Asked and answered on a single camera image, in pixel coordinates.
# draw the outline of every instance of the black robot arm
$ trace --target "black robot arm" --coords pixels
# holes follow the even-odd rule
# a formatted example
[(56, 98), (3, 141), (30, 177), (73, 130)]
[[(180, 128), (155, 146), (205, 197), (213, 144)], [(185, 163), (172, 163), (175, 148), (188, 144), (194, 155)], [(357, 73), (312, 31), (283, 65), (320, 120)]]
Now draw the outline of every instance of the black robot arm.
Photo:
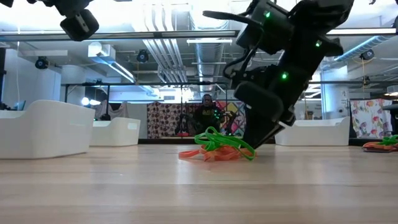
[[(293, 106), (325, 56), (343, 54), (339, 39), (326, 33), (347, 20), (354, 0), (300, 1), (290, 12), (270, 0), (253, 0), (246, 12), (235, 15), (204, 11), (215, 19), (230, 19), (246, 25), (236, 43), (244, 55), (226, 65), (235, 97), (246, 104), (243, 139), (257, 148), (283, 127), (293, 125)], [(277, 65), (246, 70), (256, 51), (270, 55), (283, 50)], [(240, 68), (230, 68), (240, 64)]]
[[(38, 0), (42, 1), (47, 7), (55, 6), (58, 12), (65, 16), (60, 26), (74, 41), (82, 41), (91, 37), (99, 28), (95, 17), (85, 9), (93, 0)], [(34, 4), (37, 0), (27, 0)], [(12, 7), (14, 0), (0, 0), (0, 3)]]

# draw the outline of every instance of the man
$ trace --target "man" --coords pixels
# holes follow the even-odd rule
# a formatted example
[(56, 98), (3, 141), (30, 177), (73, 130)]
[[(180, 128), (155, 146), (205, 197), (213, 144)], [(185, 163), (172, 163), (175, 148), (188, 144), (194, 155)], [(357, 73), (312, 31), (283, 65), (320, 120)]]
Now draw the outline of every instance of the man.
[(225, 120), (209, 94), (203, 96), (202, 105), (195, 111), (193, 119), (198, 123), (197, 134), (204, 133), (208, 127), (214, 127), (219, 132), (220, 124)]

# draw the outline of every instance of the ceiling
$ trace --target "ceiling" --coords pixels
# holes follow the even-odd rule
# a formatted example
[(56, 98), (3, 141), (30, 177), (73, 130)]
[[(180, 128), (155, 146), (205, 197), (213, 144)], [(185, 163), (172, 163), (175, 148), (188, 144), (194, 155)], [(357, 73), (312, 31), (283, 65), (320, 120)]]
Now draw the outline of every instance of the ceiling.
[[(210, 0), (201, 0), (208, 5)], [(278, 0), (278, 5), (291, 9), (297, 2), (296, 0)], [(190, 8), (190, 1), (174, 0), (171, 1), (172, 9), (172, 24), (174, 30), (190, 30), (190, 13), (187, 11)], [(236, 0), (230, 1), (230, 11), (239, 13), (247, 7), (250, 1)], [(140, 10), (134, 8), (131, 2), (114, 2), (112, 0), (95, 0), (90, 3), (89, 9), (97, 17), (101, 28), (98, 32), (133, 32), (131, 22), (139, 20), (134, 12)], [(62, 20), (55, 9), (49, 9), (42, 4), (27, 4), (25, 1), (16, 1), (16, 5), (12, 9), (0, 6), (0, 13), (4, 16), (0, 19), (1, 33), (10, 33), (18, 31), (23, 33), (25, 31), (36, 32), (53, 32), (60, 30), (58, 23)], [(365, 0), (356, 0), (354, 2), (353, 10), (351, 11), (349, 19), (339, 28), (364, 28), (364, 27), (389, 27), (392, 20), (398, 15), (398, 6), (394, 0), (378, 0), (372, 6)], [(241, 24), (237, 22), (230, 22), (228, 29), (240, 29)], [(357, 46), (363, 41), (370, 38), (370, 36), (361, 37), (340, 37), (341, 44), (345, 51)], [(221, 62), (230, 62), (234, 58), (238, 58), (243, 50), (234, 44), (224, 44), (224, 51)], [(49, 57), (49, 60), (56, 63), (58, 66), (66, 64), (81, 65), (92, 68), (95, 73), (92, 73), (89, 79), (96, 78), (114, 78), (120, 77), (120, 74), (115, 72), (103, 64), (95, 64), (87, 57), (88, 45), (91, 42), (72, 42), (72, 41), (46, 41), (46, 42), (21, 42), (19, 45), (20, 51), (26, 50), (67, 50), (67, 55)], [(118, 63), (125, 66), (132, 71), (139, 81), (142, 82), (160, 82), (156, 73), (151, 71), (157, 70), (157, 62), (150, 55), (147, 63), (137, 63), (136, 57), (140, 49), (146, 49), (142, 40), (112, 40), (102, 41), (102, 44), (111, 44), (116, 49), (116, 58)], [(187, 44), (187, 39), (177, 39), (177, 44), (180, 50), (183, 65), (192, 70), (196, 70), (197, 66), (192, 65), (197, 61), (195, 55), (195, 44)], [(362, 65), (360, 59), (350, 59), (344, 62), (348, 65), (349, 79), (360, 80), (363, 75), (369, 75), (374, 80), (393, 80), (394, 74), (398, 72), (398, 53), (396, 46), (398, 39), (393, 37), (385, 43), (373, 48), (376, 58), (371, 62), (366, 62)], [(12, 47), (17, 46), (16, 43), (11, 43)], [(270, 63), (277, 63), (280, 53), (275, 55), (267, 55), (264, 52), (258, 52), (252, 61), (251, 67), (264, 66)], [(29, 60), (36, 60), (35, 57), (29, 57)], [(199, 81), (198, 75), (189, 77), (190, 81)], [(351, 87), (353, 91), (358, 89), (357, 86)], [(383, 91), (384, 85), (374, 85), (372, 89), (375, 91)]]

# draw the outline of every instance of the colorful curtain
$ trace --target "colorful curtain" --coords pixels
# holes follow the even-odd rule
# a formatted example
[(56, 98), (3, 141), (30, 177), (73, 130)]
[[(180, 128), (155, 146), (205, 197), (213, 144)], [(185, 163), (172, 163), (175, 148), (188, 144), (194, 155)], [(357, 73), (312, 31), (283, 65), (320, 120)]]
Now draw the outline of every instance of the colorful curtain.
[[(187, 103), (182, 108), (182, 113), (187, 114), (191, 118), (195, 110), (201, 106), (201, 103)], [(229, 102), (228, 105), (225, 101), (216, 101), (216, 106), (223, 111), (232, 111), (237, 114), (236, 119), (232, 125), (232, 133), (235, 135), (243, 136), (244, 127), (246, 125), (246, 118), (244, 116), (244, 104), (240, 102)], [(170, 103), (151, 103), (147, 105), (147, 127), (148, 138), (162, 138), (175, 135), (175, 129), (180, 120), (181, 104)], [(228, 119), (221, 124), (221, 132), (225, 132), (225, 127)], [(193, 136), (195, 130), (193, 127), (188, 126), (189, 134)]]
[(382, 110), (391, 100), (353, 100), (351, 112), (353, 127), (358, 138), (383, 138), (392, 131), (390, 111)]

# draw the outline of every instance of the wooden table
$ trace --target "wooden table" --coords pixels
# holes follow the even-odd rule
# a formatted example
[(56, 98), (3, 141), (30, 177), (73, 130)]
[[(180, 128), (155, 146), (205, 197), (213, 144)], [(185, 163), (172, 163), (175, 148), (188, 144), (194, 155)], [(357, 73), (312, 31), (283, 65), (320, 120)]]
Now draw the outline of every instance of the wooden table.
[(267, 145), (252, 162), (178, 160), (178, 151), (194, 148), (104, 147), (0, 161), (0, 222), (398, 222), (397, 153)]

